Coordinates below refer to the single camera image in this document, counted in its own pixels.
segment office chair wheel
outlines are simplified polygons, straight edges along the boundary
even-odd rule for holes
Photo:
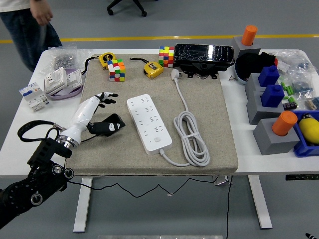
[[[110,10],[108,10],[108,14],[109,14],[110,16],[112,16],[112,15],[114,14],[114,12],[110,9]]]

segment person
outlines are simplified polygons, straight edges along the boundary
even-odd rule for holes
[[[53,14],[47,0],[0,0],[0,18],[23,63],[32,72],[43,51],[62,46],[50,24]]]

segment black handheld device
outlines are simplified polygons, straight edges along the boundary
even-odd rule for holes
[[[175,44],[174,66],[192,77],[211,75],[217,79],[218,71],[226,71],[235,64],[234,49],[231,46],[203,44]]]

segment gray floor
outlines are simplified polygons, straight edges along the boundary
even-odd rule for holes
[[[107,15],[108,1],[50,1],[52,24],[61,38],[119,36],[241,35],[246,25],[258,26],[259,35],[319,34],[317,0],[142,0],[148,16],[142,18],[132,1],[114,7]],[[0,40],[10,36],[0,22]],[[230,39],[77,42],[88,49],[157,49],[175,43],[229,45]],[[318,38],[258,39],[264,49],[300,49],[319,67]],[[0,145],[3,144],[21,101],[18,90],[31,73],[22,64],[12,44],[0,44]],[[107,177],[94,180],[95,187],[115,182],[139,195],[157,183],[175,191],[185,177]],[[229,238],[319,237],[319,182],[285,181],[284,175],[260,177],[273,229],[260,230],[249,182],[235,176],[230,193]],[[0,187],[15,182],[0,179]],[[74,234],[73,223],[80,187],[69,184],[42,206],[20,215],[0,231],[0,238],[96,239],[98,235],[223,235],[226,238],[228,187],[189,181],[174,196],[156,189],[133,198],[118,187],[93,192],[86,233]]]

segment yellow floor line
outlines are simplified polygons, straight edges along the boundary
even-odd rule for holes
[[[231,39],[238,35],[199,35],[199,36],[125,36],[125,37],[83,37],[61,38],[62,42],[69,41],[145,41],[145,40],[201,40],[201,39]],[[256,35],[256,38],[316,38],[319,34],[282,34]],[[12,40],[0,40],[0,44],[10,44]]]

